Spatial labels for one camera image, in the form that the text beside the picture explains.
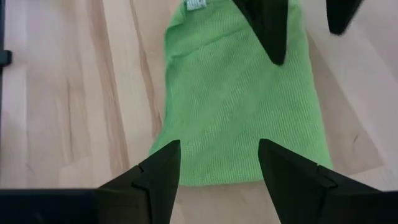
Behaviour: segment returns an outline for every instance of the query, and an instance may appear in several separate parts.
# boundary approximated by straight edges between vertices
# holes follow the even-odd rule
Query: towel label
[[[187,0],[187,9],[189,11],[206,7],[206,0]]]

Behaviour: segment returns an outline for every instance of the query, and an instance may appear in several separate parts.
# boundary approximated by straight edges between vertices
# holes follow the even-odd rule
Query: green microfiber cloth
[[[182,3],[165,35],[166,110],[150,153],[181,140],[180,184],[262,180],[259,140],[332,167],[303,13],[289,2],[285,64],[274,65],[231,0]]]

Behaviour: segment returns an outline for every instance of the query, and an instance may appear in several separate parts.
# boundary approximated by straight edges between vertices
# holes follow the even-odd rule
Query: wood grain
[[[383,43],[395,33],[373,30],[396,17],[392,1],[366,3],[344,39],[320,26],[319,1],[304,1],[335,169],[381,190],[398,189],[397,107],[387,98],[398,96],[398,75]],[[14,63],[3,73],[1,188],[97,187],[147,157],[164,117],[164,32],[179,2],[7,1]],[[279,220],[263,182],[180,187],[171,223],[203,222]]]

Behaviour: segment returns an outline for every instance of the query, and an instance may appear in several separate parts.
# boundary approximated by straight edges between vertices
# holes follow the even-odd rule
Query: wooden floor
[[[335,169],[381,190],[398,189],[398,106],[386,99],[398,96],[398,53],[385,54],[369,31],[390,17],[365,1],[347,35],[330,39],[314,23],[325,19],[317,14],[324,5],[314,1],[303,0]],[[164,114],[163,33],[178,3],[7,1],[5,46],[14,63],[3,74],[1,188],[97,187],[147,157]],[[369,16],[382,19],[369,25]],[[364,41],[371,50],[359,45]],[[355,47],[372,52],[362,53],[367,63],[340,60],[358,58]],[[263,182],[180,187],[172,217],[177,224],[278,222]]]

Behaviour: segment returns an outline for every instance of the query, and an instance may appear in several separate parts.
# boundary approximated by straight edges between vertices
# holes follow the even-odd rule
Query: green towel
[[[287,56],[272,64],[231,0],[182,3],[165,35],[165,122],[150,153],[181,140],[180,184],[262,180],[259,140],[332,167],[303,13],[290,0]]]

